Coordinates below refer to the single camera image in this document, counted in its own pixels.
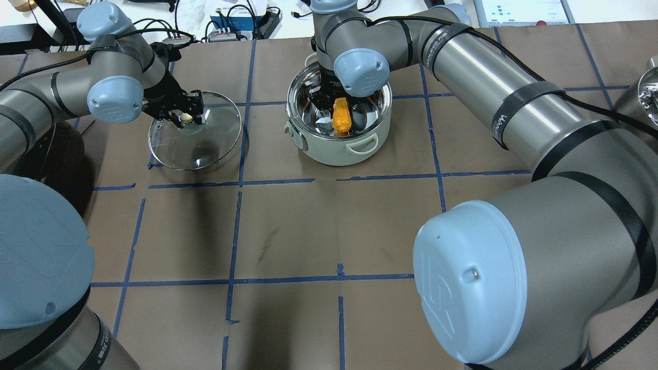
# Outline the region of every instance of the cable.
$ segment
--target cable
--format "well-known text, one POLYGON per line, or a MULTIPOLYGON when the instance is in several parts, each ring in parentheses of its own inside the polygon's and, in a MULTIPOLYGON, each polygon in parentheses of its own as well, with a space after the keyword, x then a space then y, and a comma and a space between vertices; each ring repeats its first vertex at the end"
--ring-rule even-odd
MULTIPOLYGON (((423 17, 423 16, 391 16, 391 17, 385 17, 381 18, 378 20, 375 20, 374 22, 371 22, 370 25, 374 25, 377 23, 385 22, 387 20, 426 20, 429 22, 434 22, 434 23, 440 23, 440 24, 452 24, 452 22, 446 21, 446 20, 440 20, 436 18, 430 18, 430 17, 423 17)), ((487 41, 488 43, 492 44, 494 47, 499 49, 506 57, 510 58, 512 62, 514 62, 516 65, 518 65, 523 71, 527 72, 531 77, 536 79, 537 81, 545 81, 543 77, 541 77, 537 72, 533 71, 529 66, 525 65, 516 55, 512 54, 506 47, 502 46, 498 41, 490 38, 487 35, 484 35, 474 29, 468 29, 466 32, 483 39, 487 41)), ((567 93, 560 93, 557 94, 560 96, 562 99, 565 101, 572 103, 573 105, 577 107, 581 107, 583 109, 586 109, 588 111, 598 113, 600 115, 605 115, 617 120, 620 120, 622 122, 625 122, 642 132, 645 132, 654 138, 658 139, 658 130, 632 118, 628 117, 626 115, 623 115, 618 112, 611 111, 609 109, 597 107, 595 105, 587 104, 584 103, 583 101, 577 100, 569 95, 567 93)), ((640 320, 638 320, 635 325, 633 325, 624 335, 621 336, 615 343, 610 345, 605 351, 603 351, 600 355, 596 356, 593 360, 591 360, 589 363, 585 364, 581 369, 582 370, 594 370, 601 366, 602 363, 606 362, 610 358, 612 358, 614 355, 619 353, 621 350, 623 350, 627 345, 629 345, 633 340, 635 340, 641 333, 643 333, 649 326, 654 322, 656 319, 656 316, 658 316, 658 300, 654 302, 654 304, 642 315, 640 320)))
POLYGON ((359 11, 362 12, 362 13, 372 13, 372 12, 376 11, 377 9, 379 9, 380 6, 382 6, 382 0, 370 0, 370 3, 368 3, 368 5, 366 5, 365 7, 359 9, 359 11), (375 5, 374 8, 372 8, 370 10, 366 10, 369 7, 373 6, 373 5, 375 5))
MULTIPOLYGON (((437 18, 431 18, 428 16, 387 16, 384 18, 379 18, 378 20, 374 20, 372 22, 368 23, 368 26, 374 26, 375 24, 382 23, 382 22, 387 22, 391 20, 423 20, 427 22, 433 22, 433 23, 438 23, 438 24, 443 24, 446 26, 449 26, 450 24, 453 24, 452 22, 448 20, 442 20, 442 19, 437 19, 437 18)), ((519 66, 523 71, 528 73, 531 77, 536 79, 537 81, 545 81, 543 77, 541 77, 537 72, 533 71, 529 66, 525 65, 516 55, 514 55, 511 51, 509 51, 505 46, 502 46, 498 41, 492 39, 491 37, 482 34, 481 32, 478 32, 472 28, 469 28, 465 32, 468 32, 471 35, 474 35, 480 39, 483 39, 484 41, 492 44, 496 49, 500 50, 506 57, 508 57, 512 62, 514 62, 517 66, 519 66)), ((585 110, 608 116, 616 120, 620 120, 622 122, 625 122, 629 124, 630 126, 633 126, 634 128, 637 128, 638 130, 641 130, 642 132, 645 132, 646 134, 651 135, 655 139, 658 140, 658 130, 655 128, 652 128, 632 117, 629 117, 627 115, 623 115, 618 112, 611 111, 609 109, 601 108, 601 107, 596 107, 595 105, 587 104, 583 101, 580 101, 574 97, 571 97, 567 95, 567 93, 558 93, 556 94, 565 101, 568 101, 569 103, 581 107, 585 110)))
MULTIPOLYGON (((253 31, 251 33, 253 34, 253 38, 255 39, 256 36, 258 35, 258 31, 257 31, 258 26, 256 25, 256 16, 251 12, 251 9, 247 8, 246 6, 244 6, 242 4, 233 5, 232 7, 230 7, 230 9, 228 9, 228 13, 226 13, 226 18, 230 18, 231 17, 231 11, 233 9, 237 9, 237 8, 245 8, 245 9, 247 9, 247 12, 249 12, 249 15, 251 15, 251 21, 253 23, 253 31)), ((235 26, 233 26, 232 29, 233 29, 233 31, 237 30, 237 28, 235 26)))
POLYGON ((176 0, 176 5, 174 5, 174 27, 178 31, 178 4, 180 0, 176 0))
POLYGON ((13 84, 14 82, 20 80, 23 77, 27 77, 31 74, 43 72, 44 70, 49 70, 49 69, 52 69, 52 68, 59 68, 61 66, 66 66, 66 65, 71 65, 75 62, 79 62, 83 59, 86 59, 91 54, 92 54, 92 52, 88 51, 88 52, 84 53, 83 55, 80 55, 79 57, 69 59, 67 61, 63 61, 63 62, 55 63, 53 65, 43 66, 43 67, 35 68, 33 70, 29 70, 27 72, 23 72, 23 73, 19 74, 18 76, 15 76, 15 77, 11 78, 9 81, 5 82, 4 84, 2 84, 2 86, 0 86, 0 92, 3 91, 5 88, 7 88, 7 86, 13 84))
MULTIPOLYGON (((159 20, 159 19, 155 19, 155 20, 152 20, 151 22, 148 22, 148 23, 146 24, 146 26, 144 26, 144 27, 142 28, 142 30, 145 30, 146 28, 148 28, 150 25, 152 25, 152 24, 154 24, 154 23, 159 23, 162 27, 165 27, 165 28, 171 28, 171 25, 170 25, 170 26, 167 26, 163 21, 161 21, 161 20, 159 20)), ((166 36, 167 36, 168 38, 171 38, 171 32, 168 31, 168 32, 166 33, 166 36)))
POLYGON ((185 31, 181 31, 181 30, 172 30, 171 28, 148 28, 148 29, 143 29, 143 30, 129 31, 129 32, 126 32, 126 33, 123 33, 123 34, 116 35, 116 39, 118 40, 120 38, 126 38, 126 37, 132 36, 132 35, 145 34, 147 32, 171 32, 173 34, 179 34, 179 35, 187 36, 190 40, 187 41, 186 43, 182 43, 180 45, 175 45, 174 49, 177 49, 177 50, 188 47, 193 43, 201 42, 199 40, 195 40, 193 34, 189 34, 185 31))
MULTIPOLYGON (((76 36, 75 30, 73 30, 73 27, 71 27, 71 23, 69 23, 66 15, 64 14, 64 11, 62 10, 62 8, 57 3, 57 0, 53 0, 53 3, 55 3, 55 6, 56 6, 57 10, 60 12, 60 14, 62 14, 62 17, 64 17, 64 20, 66 21, 66 25, 68 26, 68 29, 71 31, 71 35, 73 36, 73 42, 76 45, 76 51, 80 50, 80 43, 78 42, 78 36, 76 36)), ((62 40, 62 45, 64 45, 65 40, 66 40, 66 38, 64 38, 62 40)))
POLYGON ((593 358, 590 362, 582 367, 582 370, 594 370, 601 366, 602 363, 609 360, 614 355, 618 354, 627 345, 629 345, 635 338, 644 332, 649 325, 655 320, 658 315, 658 300, 653 303, 649 310, 642 315, 635 325, 633 325, 624 335, 621 336, 615 343, 612 343, 605 351, 601 352, 598 356, 593 358))
POLYGON ((218 29, 220 28, 219 23, 215 22, 214 20, 211 20, 210 22, 208 22, 208 24, 206 24, 206 30, 205 30, 205 36, 204 36, 204 39, 206 39, 206 40, 208 40, 208 26, 210 26, 213 23, 215 24, 215 26, 217 26, 218 29))

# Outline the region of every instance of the white pot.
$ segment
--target white pot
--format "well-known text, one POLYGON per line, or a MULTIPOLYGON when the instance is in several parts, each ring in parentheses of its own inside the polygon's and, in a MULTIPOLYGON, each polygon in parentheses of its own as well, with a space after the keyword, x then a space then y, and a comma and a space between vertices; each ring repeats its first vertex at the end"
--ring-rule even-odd
POLYGON ((390 85, 386 84, 369 99, 372 111, 366 115, 365 129, 349 136, 333 136, 316 130, 304 121, 300 105, 306 105, 302 87, 319 73, 318 63, 302 70, 293 80, 288 90, 286 111, 288 121, 284 131, 293 143, 314 160, 332 166, 348 166, 359 163, 374 155, 384 145, 391 126, 391 104, 393 96, 390 85))

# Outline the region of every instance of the black strap band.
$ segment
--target black strap band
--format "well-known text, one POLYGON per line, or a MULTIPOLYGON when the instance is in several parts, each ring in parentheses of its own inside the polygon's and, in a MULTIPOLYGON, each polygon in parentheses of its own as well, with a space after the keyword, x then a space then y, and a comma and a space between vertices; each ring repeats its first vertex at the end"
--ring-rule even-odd
POLYGON ((55 101, 57 102, 57 105, 64 111, 64 113, 68 114, 70 117, 77 117, 74 115, 71 111, 68 110, 66 105, 64 105, 64 101, 62 101, 62 97, 59 95, 59 91, 57 91, 57 75, 59 72, 53 73, 53 77, 50 79, 50 88, 53 90, 53 95, 55 96, 55 101))
MULTIPOLYGON (((562 368, 561 370, 576 370, 580 369, 582 366, 582 363, 585 362, 585 359, 587 358, 587 352, 588 349, 585 348, 585 350, 578 356, 578 359, 571 363, 571 365, 562 368)), ((491 367, 487 367, 485 365, 480 365, 479 363, 467 363, 466 366, 470 367, 472 370, 493 370, 491 367)))
POLYGON ((23 89, 7 89, 6 91, 8 91, 8 92, 10 92, 10 91, 23 92, 23 93, 26 93, 26 94, 28 94, 28 95, 32 95, 33 97, 39 99, 39 101, 43 104, 43 106, 44 106, 46 109, 48 109, 48 113, 50 113, 50 123, 51 123, 51 124, 54 124, 54 123, 55 123, 55 115, 53 114, 53 110, 52 110, 52 108, 50 108, 50 105, 48 104, 48 102, 46 102, 46 100, 43 100, 43 98, 40 97, 39 95, 37 95, 37 94, 35 94, 35 93, 33 93, 33 92, 30 92, 30 91, 28 91, 28 90, 23 90, 23 89))
MULTIPOLYGON (((432 70, 432 74, 434 75, 434 78, 438 81, 439 78, 436 76, 436 71, 434 70, 434 63, 436 62, 436 57, 439 55, 439 51, 445 46, 448 41, 452 40, 455 36, 459 35, 460 33, 468 30, 469 28, 472 28, 468 24, 463 24, 463 23, 453 23, 450 24, 449 26, 444 26, 441 27, 440 29, 442 32, 438 34, 432 42, 430 43, 429 50, 427 51, 427 54, 425 52, 425 48, 423 47, 422 49, 422 55, 423 55, 423 64, 429 69, 432 70)), ((434 33, 436 31, 433 31, 430 34, 430 38, 434 36, 434 33)))
POLYGON ((402 30, 405 32, 405 37, 407 38, 407 64, 405 67, 408 67, 413 62, 413 40, 411 39, 411 32, 409 31, 409 26, 405 23, 404 20, 398 20, 402 30))
POLYGON ((78 367, 78 370, 100 370, 107 359, 107 355, 110 353, 112 333, 110 332, 110 329, 103 324, 98 315, 96 315, 96 319, 98 319, 99 325, 96 344, 94 344, 87 358, 78 367))
POLYGON ((368 24, 368 22, 370 22, 369 18, 365 18, 363 16, 353 16, 351 18, 341 20, 334 27, 332 27, 332 29, 329 30, 329 32, 327 32, 327 36, 324 37, 324 42, 322 43, 324 45, 324 47, 326 48, 327 40, 329 40, 329 37, 331 36, 331 34, 333 34, 334 31, 336 31, 338 29, 338 27, 342 26, 343 24, 345 24, 347 22, 351 22, 353 20, 360 20, 360 21, 364 22, 366 25, 368 24))
POLYGON ((508 150, 503 143, 503 131, 507 123, 512 119, 519 109, 523 108, 532 100, 549 93, 564 93, 565 91, 553 82, 537 81, 527 84, 517 91, 509 94, 503 104, 498 108, 492 120, 493 138, 505 150, 508 150))
POLYGON ((548 174, 553 170, 558 162, 561 161, 562 158, 564 158, 580 144, 586 142, 594 136, 597 136, 598 134, 614 130, 616 128, 621 128, 621 126, 609 120, 599 120, 574 131, 571 135, 567 136, 556 146, 554 146, 553 149, 551 149, 548 154, 542 158, 542 161, 539 162, 539 165, 532 173, 532 181, 541 180, 548 176, 548 174))
POLYGON ((596 193, 615 212, 635 244, 640 282, 633 299, 647 294, 656 277, 656 255, 651 236, 640 216, 624 196, 607 182, 583 172, 560 172, 555 176, 579 182, 596 193))
POLYGON ((25 153, 32 149, 32 147, 34 147, 34 143, 37 141, 37 134, 34 132, 32 123, 30 123, 30 121, 28 121, 24 115, 5 105, 0 105, 0 115, 12 120, 18 126, 18 128, 23 131, 25 140, 28 143, 28 145, 25 147, 25 153))
POLYGON ((15 369, 23 366, 54 343, 73 324, 73 321, 75 321, 80 312, 82 312, 89 298, 90 291, 91 287, 87 288, 87 292, 85 292, 76 304, 57 317, 43 333, 39 334, 30 343, 27 343, 23 348, 0 360, 0 369, 15 369))

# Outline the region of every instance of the blue tape grid line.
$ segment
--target blue tape grid line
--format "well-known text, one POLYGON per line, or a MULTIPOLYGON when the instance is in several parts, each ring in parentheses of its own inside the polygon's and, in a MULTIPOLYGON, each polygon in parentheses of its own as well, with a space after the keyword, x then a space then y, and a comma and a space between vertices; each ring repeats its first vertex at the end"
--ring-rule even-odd
POLYGON ((614 111, 615 107, 613 105, 613 102, 612 100, 610 100, 610 95, 608 95, 608 91, 606 90, 605 84, 603 83, 603 79, 601 78, 601 73, 599 73, 599 69, 596 67, 596 62, 594 62, 594 57, 592 56, 592 52, 590 51, 590 46, 587 44, 587 40, 585 40, 585 35, 582 33, 582 29, 579 24, 576 24, 576 29, 578 30, 580 41, 582 41, 582 45, 585 47, 585 52, 587 53, 587 57, 590 59, 592 68, 594 68, 594 74, 596 74, 596 79, 599 81, 599 85, 601 85, 601 89, 603 90, 603 94, 605 96, 605 101, 608 103, 608 107, 610 108, 610 110, 614 111))
POLYGON ((231 269, 228 273, 228 294, 226 295, 226 320, 231 323, 237 323, 231 319, 233 309, 233 287, 232 282, 236 277, 236 261, 238 260, 238 236, 240 235, 240 211, 242 209, 242 192, 238 192, 238 202, 236 204, 236 223, 233 227, 233 250, 231 251, 231 269))
POLYGON ((441 166, 439 165, 439 157, 436 153, 436 139, 434 138, 434 124, 432 123, 432 110, 430 108, 430 97, 427 94, 427 79, 425 79, 425 69, 422 64, 420 67, 420 78, 422 80, 422 92, 425 95, 425 110, 427 113, 427 124, 430 132, 430 141, 432 142, 432 155, 434 156, 434 166, 436 167, 436 180, 439 185, 439 198, 441 200, 441 211, 446 212, 445 194, 443 193, 443 180, 441 177, 441 166))
POLYGON ((338 296, 338 348, 340 352, 340 370, 345 370, 345 309, 343 296, 338 296))
POLYGON ((126 266, 126 274, 124 276, 124 281, 121 286, 121 298, 119 298, 119 306, 116 310, 116 319, 114 320, 114 330, 112 334, 116 338, 116 335, 119 332, 119 324, 121 323, 121 315, 123 313, 123 305, 126 301, 126 291, 128 289, 128 281, 130 280, 130 271, 132 270, 132 261, 135 256, 135 245, 137 244, 137 239, 139 237, 139 229, 141 228, 141 218, 144 215, 144 206, 146 204, 146 198, 141 200, 139 205, 139 214, 137 216, 137 223, 135 225, 135 233, 132 237, 132 245, 130 246, 130 256, 128 257, 128 265, 126 266))
POLYGON ((28 62, 28 57, 30 54, 25 54, 25 58, 23 58, 23 63, 20 65, 20 68, 18 69, 18 74, 23 73, 23 68, 25 68, 25 64, 28 62))
MULTIPOLYGON (((229 284, 289 284, 295 282, 328 282, 360 280, 404 280, 412 279, 414 274, 380 274, 380 275, 319 275, 313 277, 283 278, 234 278, 209 280, 166 280, 166 281, 130 281, 128 286, 193 286, 193 285, 229 285, 229 284)), ((92 288, 120 288, 123 282, 93 282, 92 288)))
POLYGON ((247 83, 247 101, 245 103, 245 122, 242 131, 242 147, 240 148, 240 174, 238 182, 243 186, 245 173, 245 156, 247 154, 247 142, 249 141, 249 110, 251 108, 251 87, 253 85, 253 65, 256 60, 256 40, 251 42, 251 58, 249 60, 249 80, 247 83))
POLYGON ((222 370, 226 370, 226 360, 228 359, 228 336, 224 337, 224 344, 222 345, 222 370))

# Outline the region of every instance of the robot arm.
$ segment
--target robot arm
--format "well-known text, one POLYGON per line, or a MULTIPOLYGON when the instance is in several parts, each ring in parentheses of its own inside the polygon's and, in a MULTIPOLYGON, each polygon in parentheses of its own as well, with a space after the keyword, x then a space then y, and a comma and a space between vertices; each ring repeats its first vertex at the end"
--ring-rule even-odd
POLYGON ((201 92, 185 92, 130 19, 112 3, 80 14, 78 28, 92 41, 89 65, 19 80, 0 92, 0 171, 32 148, 56 122, 93 114, 130 122, 144 111, 177 126, 201 123, 201 92), (179 119, 184 112, 191 119, 179 119))
POLYGON ((418 232, 415 279, 443 348, 473 369, 580 367, 591 317, 658 286, 656 154, 451 24, 454 9, 383 23, 355 0, 311 10, 325 93, 368 96, 391 70, 423 63, 534 169, 533 183, 458 205, 418 232))

